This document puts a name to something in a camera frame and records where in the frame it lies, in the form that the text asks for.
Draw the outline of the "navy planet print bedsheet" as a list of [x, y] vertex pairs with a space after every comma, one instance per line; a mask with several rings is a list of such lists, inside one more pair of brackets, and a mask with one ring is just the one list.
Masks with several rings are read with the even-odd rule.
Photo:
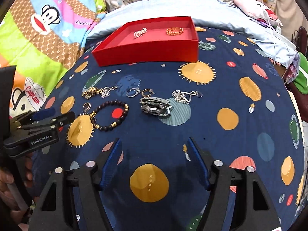
[[[189, 137], [233, 168], [256, 169], [287, 230], [304, 182], [301, 121], [284, 82], [260, 47], [243, 35], [207, 28], [190, 63], [132, 63], [100, 67], [90, 51], [45, 102], [79, 118], [59, 142], [33, 156], [32, 193], [39, 196], [57, 167], [79, 168], [122, 141], [122, 154], [102, 202], [115, 230], [192, 230], [209, 192], [187, 149]], [[85, 99], [89, 87], [101, 94]], [[146, 114], [141, 92], [168, 100], [169, 117]], [[91, 109], [83, 112], [89, 102]]]

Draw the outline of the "colourful monkey cartoon blanket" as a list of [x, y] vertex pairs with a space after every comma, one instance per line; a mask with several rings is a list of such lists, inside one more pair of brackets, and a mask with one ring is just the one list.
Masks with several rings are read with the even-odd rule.
[[1, 22], [1, 67], [16, 67], [10, 117], [41, 109], [105, 9], [104, 0], [14, 1]]

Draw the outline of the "red jewelry tray box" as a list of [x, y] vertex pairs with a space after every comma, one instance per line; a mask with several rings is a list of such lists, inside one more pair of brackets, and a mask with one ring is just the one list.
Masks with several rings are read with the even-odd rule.
[[[167, 28], [181, 27], [169, 36]], [[93, 51], [100, 67], [138, 62], [196, 62], [198, 36], [191, 17], [160, 17], [124, 24]]]

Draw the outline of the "gold hoop earring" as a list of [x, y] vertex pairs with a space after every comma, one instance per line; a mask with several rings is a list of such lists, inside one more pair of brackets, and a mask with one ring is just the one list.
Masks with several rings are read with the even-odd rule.
[[153, 89], [144, 89], [144, 90], [142, 90], [142, 92], [141, 92], [141, 96], [142, 96], [143, 98], [149, 98], [149, 97], [151, 97], [152, 95], [155, 95]]

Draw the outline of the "silver metal watch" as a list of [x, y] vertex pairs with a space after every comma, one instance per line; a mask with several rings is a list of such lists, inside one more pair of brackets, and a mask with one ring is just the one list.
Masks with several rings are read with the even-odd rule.
[[141, 104], [141, 110], [144, 113], [153, 116], [169, 117], [171, 115], [171, 111], [173, 110], [171, 103], [163, 98], [143, 97], [140, 99], [139, 103]]

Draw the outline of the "green cloth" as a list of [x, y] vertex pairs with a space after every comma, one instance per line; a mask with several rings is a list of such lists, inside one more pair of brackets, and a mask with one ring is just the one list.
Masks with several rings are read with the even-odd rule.
[[293, 81], [297, 89], [302, 94], [308, 94], [308, 61], [307, 58], [299, 52], [300, 55], [300, 66], [299, 66], [299, 74]]

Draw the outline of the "gold link watch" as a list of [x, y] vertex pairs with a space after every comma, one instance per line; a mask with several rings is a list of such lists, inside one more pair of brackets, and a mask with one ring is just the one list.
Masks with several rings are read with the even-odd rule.
[[82, 93], [82, 97], [88, 100], [97, 94], [101, 94], [103, 91], [103, 88], [89, 87], [85, 92]]

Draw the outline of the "light blue pillow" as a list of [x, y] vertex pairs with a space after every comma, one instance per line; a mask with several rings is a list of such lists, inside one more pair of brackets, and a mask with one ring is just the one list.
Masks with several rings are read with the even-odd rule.
[[188, 16], [200, 27], [216, 28], [242, 34], [252, 39], [270, 59], [299, 73], [301, 57], [296, 47], [283, 35], [262, 26], [240, 9], [220, 0], [142, 0], [107, 13], [88, 33], [87, 39], [111, 34], [122, 25], [142, 19]]

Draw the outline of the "small hoop earring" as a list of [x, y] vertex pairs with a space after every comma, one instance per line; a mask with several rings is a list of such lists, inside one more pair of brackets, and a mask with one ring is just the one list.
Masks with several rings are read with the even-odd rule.
[[91, 104], [89, 102], [86, 102], [83, 106], [82, 106], [82, 110], [83, 112], [88, 112], [91, 109]]

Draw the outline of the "pink white plush toy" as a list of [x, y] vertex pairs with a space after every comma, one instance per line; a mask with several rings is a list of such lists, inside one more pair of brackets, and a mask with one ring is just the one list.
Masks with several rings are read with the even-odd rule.
[[256, 0], [234, 0], [234, 4], [247, 16], [270, 24], [272, 27], [282, 27], [278, 16], [266, 5]]

